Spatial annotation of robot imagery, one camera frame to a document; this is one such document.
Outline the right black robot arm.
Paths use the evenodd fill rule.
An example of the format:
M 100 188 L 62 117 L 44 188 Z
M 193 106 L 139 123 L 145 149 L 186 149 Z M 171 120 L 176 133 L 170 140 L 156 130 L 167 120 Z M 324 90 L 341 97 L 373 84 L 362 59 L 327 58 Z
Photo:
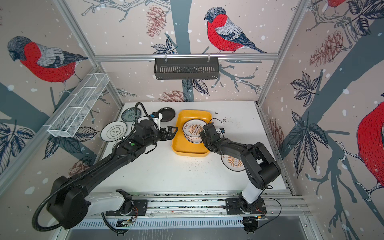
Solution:
M 221 137 L 213 124 L 203 126 L 200 132 L 204 146 L 212 153 L 241 160 L 249 182 L 239 196 L 239 209 L 244 213 L 257 210 L 260 196 L 281 175 L 281 168 L 264 144 L 240 144 Z

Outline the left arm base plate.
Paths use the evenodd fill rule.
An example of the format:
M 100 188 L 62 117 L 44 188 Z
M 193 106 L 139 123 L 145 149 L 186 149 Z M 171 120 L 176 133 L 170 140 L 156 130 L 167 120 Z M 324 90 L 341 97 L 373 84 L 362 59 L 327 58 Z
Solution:
M 148 206 L 148 200 L 125 201 L 116 211 L 108 211 L 105 216 L 108 217 L 136 217 L 145 216 Z

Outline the yellow plastic bin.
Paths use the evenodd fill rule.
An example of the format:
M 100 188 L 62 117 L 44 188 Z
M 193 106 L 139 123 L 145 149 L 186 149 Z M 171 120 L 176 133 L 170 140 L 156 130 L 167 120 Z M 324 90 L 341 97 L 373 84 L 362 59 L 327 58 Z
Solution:
M 212 119 L 212 115 L 207 111 L 182 110 L 178 114 L 178 132 L 172 141 L 172 150 L 180 156 L 203 158 L 209 154 L 209 150 L 204 146 L 203 143 L 190 143 L 189 141 L 187 141 L 183 133 L 184 123 L 192 119 L 200 119 L 208 123 L 209 120 Z

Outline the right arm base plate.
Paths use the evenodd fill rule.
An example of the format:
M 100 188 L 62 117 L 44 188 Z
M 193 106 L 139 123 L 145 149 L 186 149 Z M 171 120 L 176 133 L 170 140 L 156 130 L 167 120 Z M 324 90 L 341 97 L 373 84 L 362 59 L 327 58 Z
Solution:
M 226 199 L 225 208 L 228 215 L 265 215 L 267 213 L 265 202 L 261 198 L 251 204 L 243 199 Z

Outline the orange sunburst plate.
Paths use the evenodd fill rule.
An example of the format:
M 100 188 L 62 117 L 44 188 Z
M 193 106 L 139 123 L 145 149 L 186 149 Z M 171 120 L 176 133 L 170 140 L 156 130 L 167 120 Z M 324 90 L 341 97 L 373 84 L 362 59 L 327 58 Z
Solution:
M 244 164 L 240 159 L 228 155 L 221 155 L 222 162 L 226 168 L 234 172 L 245 170 Z
M 187 141 L 193 144 L 200 144 L 203 142 L 200 135 L 192 135 L 192 134 L 184 133 L 184 136 L 187 139 Z
M 200 119 L 192 119 L 184 123 L 183 125 L 183 133 L 185 136 L 191 138 L 199 138 L 200 132 L 203 131 L 203 126 L 207 123 Z

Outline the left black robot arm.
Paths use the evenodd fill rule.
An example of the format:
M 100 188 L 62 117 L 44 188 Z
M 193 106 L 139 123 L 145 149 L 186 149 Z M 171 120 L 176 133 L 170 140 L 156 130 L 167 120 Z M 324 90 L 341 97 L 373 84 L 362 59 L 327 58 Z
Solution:
M 59 227 L 70 229 L 87 216 L 110 211 L 137 215 L 132 196 L 124 190 L 94 196 L 90 196 L 90 193 L 114 172 L 147 154 L 147 147 L 156 146 L 160 141 L 172 140 L 177 132 L 177 127 L 158 128 L 153 120 L 137 123 L 133 131 L 117 143 L 106 158 L 71 178 L 61 176 L 54 181 L 51 194 L 33 215 L 33 228 L 39 232 Z

